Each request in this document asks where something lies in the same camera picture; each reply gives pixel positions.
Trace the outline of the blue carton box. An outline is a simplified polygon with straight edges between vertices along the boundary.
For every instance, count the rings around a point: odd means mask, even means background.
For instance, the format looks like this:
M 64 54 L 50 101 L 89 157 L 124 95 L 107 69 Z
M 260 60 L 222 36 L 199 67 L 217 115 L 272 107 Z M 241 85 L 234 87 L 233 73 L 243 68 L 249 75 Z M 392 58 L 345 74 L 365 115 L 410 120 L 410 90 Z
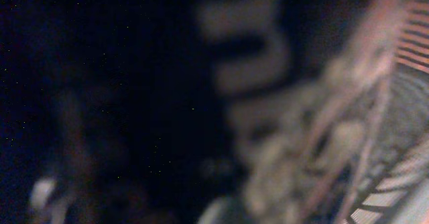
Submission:
M 367 0 L 1 0 L 1 222 L 194 223 Z

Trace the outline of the grey plastic shopping basket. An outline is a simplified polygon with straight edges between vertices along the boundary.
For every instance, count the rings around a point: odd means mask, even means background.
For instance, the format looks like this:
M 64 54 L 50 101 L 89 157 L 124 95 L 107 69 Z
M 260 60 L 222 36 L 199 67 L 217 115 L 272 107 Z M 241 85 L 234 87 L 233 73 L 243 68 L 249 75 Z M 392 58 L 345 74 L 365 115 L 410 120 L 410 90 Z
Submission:
M 428 0 L 371 0 L 340 53 L 343 82 L 313 147 L 364 97 L 367 129 L 335 223 L 428 222 Z

